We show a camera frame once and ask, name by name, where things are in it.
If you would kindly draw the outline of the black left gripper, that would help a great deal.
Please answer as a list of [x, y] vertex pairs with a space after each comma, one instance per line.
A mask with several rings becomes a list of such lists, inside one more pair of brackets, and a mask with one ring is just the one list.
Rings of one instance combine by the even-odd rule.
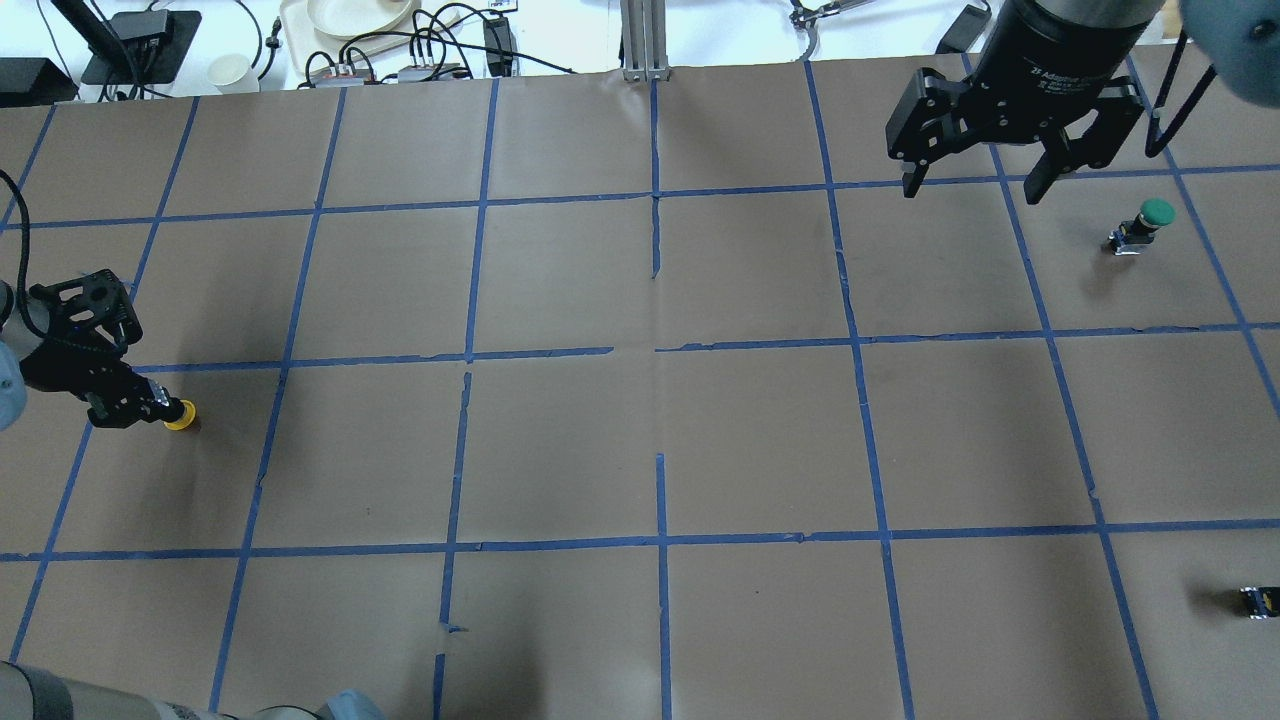
[[26, 291], [20, 328], [35, 327], [36, 346], [20, 360], [28, 386], [84, 396], [90, 424], [125, 429], [166, 419], [166, 389], [123, 360], [143, 338], [128, 286], [99, 270]]

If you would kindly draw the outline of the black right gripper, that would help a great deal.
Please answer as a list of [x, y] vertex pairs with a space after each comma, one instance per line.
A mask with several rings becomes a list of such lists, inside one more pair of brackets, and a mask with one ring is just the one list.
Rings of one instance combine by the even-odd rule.
[[[886, 152], [914, 199], [931, 167], [983, 138], [1044, 151], [1023, 192], [1037, 205], [1080, 167], [1106, 168], [1143, 114], [1133, 81], [1116, 78], [1158, 1], [1006, 1], [974, 73], [951, 81], [919, 68], [886, 123]], [[1066, 128], [1096, 117], [1084, 135]]]

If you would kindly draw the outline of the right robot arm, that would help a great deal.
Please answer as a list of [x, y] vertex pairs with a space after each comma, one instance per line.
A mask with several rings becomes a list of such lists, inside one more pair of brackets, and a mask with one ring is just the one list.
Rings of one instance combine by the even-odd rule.
[[[891, 113], [886, 150], [902, 163], [904, 196], [918, 193], [934, 163], [977, 143], [1042, 147], [1024, 183], [1029, 204], [1065, 174], [1107, 167], [1146, 108], [1117, 69], [1158, 9], [1157, 1], [1004, 3], [965, 79], [920, 68]], [[1183, 1], [1179, 13], [1178, 51], [1193, 42], [1210, 65], [1171, 120], [1149, 122], [1148, 156], [1171, 142], [1216, 79], [1245, 102], [1277, 105], [1275, 1]]]

